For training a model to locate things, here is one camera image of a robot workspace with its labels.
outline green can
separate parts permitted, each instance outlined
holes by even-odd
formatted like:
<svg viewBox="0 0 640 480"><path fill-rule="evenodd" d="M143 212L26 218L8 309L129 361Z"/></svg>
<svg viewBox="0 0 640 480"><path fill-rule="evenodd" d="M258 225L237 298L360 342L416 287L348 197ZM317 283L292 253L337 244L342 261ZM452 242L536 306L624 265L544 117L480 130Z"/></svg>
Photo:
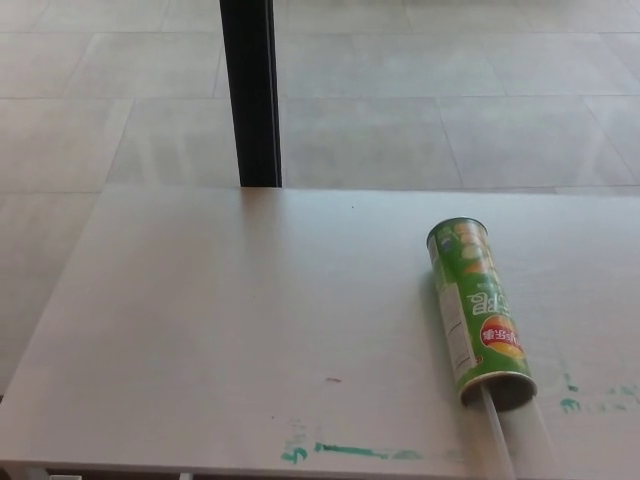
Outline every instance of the green can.
<svg viewBox="0 0 640 480"><path fill-rule="evenodd" d="M467 406L486 386L496 410L518 408L537 391L496 272L487 229L451 218L427 237L458 397Z"/></svg>

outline floor tile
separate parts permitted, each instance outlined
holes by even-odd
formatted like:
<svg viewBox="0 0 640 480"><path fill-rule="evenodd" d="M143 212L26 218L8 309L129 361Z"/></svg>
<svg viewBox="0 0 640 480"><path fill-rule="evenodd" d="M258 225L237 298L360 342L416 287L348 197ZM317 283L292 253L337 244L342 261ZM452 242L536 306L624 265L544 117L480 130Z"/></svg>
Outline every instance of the floor tile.
<svg viewBox="0 0 640 480"><path fill-rule="evenodd" d="M64 92L90 35L0 33L0 97L55 97Z"/></svg>
<svg viewBox="0 0 640 480"><path fill-rule="evenodd" d="M604 42L640 78L640 34L601 35Z"/></svg>
<svg viewBox="0 0 640 480"><path fill-rule="evenodd" d="M640 181L640 97L586 97L584 101Z"/></svg>
<svg viewBox="0 0 640 480"><path fill-rule="evenodd" d="M218 65L218 73L216 74L216 87L213 90L214 98L229 98L231 96L229 92L229 74L227 72L227 56L224 54L224 49L220 55L220 65Z"/></svg>
<svg viewBox="0 0 640 480"><path fill-rule="evenodd" d="M0 32L24 32L47 8L49 0L0 1Z"/></svg>
<svg viewBox="0 0 640 480"><path fill-rule="evenodd" d="M359 35L354 46L366 96L504 95L475 36Z"/></svg>
<svg viewBox="0 0 640 480"><path fill-rule="evenodd" d="M640 83L595 34L483 35L509 95L615 95Z"/></svg>
<svg viewBox="0 0 640 480"><path fill-rule="evenodd" d="M529 32L513 0L406 0L413 30L423 33Z"/></svg>
<svg viewBox="0 0 640 480"><path fill-rule="evenodd" d="M409 33L402 0L293 0L289 31L296 33Z"/></svg>
<svg viewBox="0 0 640 480"><path fill-rule="evenodd" d="M278 84L290 98L360 95L353 39L349 35L280 35Z"/></svg>
<svg viewBox="0 0 640 480"><path fill-rule="evenodd" d="M206 33L102 33L67 88L70 97L213 94L222 37Z"/></svg>
<svg viewBox="0 0 640 480"><path fill-rule="evenodd" d="M109 182L239 185L230 102L137 101Z"/></svg>
<svg viewBox="0 0 640 480"><path fill-rule="evenodd" d="M149 32L169 0L51 0L35 25L44 32Z"/></svg>
<svg viewBox="0 0 640 480"><path fill-rule="evenodd" d="M557 187L560 195L598 195L608 197L640 197L640 186L622 187Z"/></svg>
<svg viewBox="0 0 640 480"><path fill-rule="evenodd" d="M171 0L162 30L222 34L220 0Z"/></svg>
<svg viewBox="0 0 640 480"><path fill-rule="evenodd" d="M0 101L0 192L102 189L128 100Z"/></svg>
<svg viewBox="0 0 640 480"><path fill-rule="evenodd" d="M473 36L288 35L289 98L503 95Z"/></svg>
<svg viewBox="0 0 640 480"><path fill-rule="evenodd" d="M627 0L517 0L536 32L638 32Z"/></svg>
<svg viewBox="0 0 640 480"><path fill-rule="evenodd" d="M461 186L431 99L289 100L286 111L287 187Z"/></svg>
<svg viewBox="0 0 640 480"><path fill-rule="evenodd" d="M465 187L635 183L580 98L446 98L438 106Z"/></svg>

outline white table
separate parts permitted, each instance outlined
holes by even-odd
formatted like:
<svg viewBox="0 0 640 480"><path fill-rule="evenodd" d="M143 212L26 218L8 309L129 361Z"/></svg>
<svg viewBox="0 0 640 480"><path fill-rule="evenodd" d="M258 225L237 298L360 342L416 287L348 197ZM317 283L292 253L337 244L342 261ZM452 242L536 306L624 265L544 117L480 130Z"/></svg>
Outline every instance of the white table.
<svg viewBox="0 0 640 480"><path fill-rule="evenodd" d="M562 299L607 288L592 273L609 265L620 284L601 304L638 311L638 212L629 199L109 187L0 408L0 464L463 478L475 467L460 451L429 229L461 214L486 223L544 410L556 379L537 349L539 306L566 305L567 325L589 318ZM622 423L640 432L639 416ZM557 440L570 478L631 478L616 465L634 446ZM546 478L525 450L521 475Z"/></svg>

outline black pole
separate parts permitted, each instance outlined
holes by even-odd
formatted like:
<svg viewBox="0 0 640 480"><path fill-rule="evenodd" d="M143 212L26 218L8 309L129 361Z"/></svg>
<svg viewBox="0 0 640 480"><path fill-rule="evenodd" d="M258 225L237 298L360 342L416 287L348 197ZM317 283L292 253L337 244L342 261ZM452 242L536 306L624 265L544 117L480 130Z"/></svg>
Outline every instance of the black pole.
<svg viewBox="0 0 640 480"><path fill-rule="evenodd" d="M240 185L282 187L273 0L220 0Z"/></svg>

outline lay's stax can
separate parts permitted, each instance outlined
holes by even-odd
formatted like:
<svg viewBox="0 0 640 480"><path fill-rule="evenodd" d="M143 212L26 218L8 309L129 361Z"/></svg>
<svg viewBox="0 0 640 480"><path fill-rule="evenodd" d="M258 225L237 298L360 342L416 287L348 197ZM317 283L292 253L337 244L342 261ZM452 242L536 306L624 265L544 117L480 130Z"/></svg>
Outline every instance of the lay's stax can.
<svg viewBox="0 0 640 480"><path fill-rule="evenodd" d="M433 227L427 246L458 396L469 405L488 388L498 411L536 394L489 250L477 220L452 218Z"/></svg>

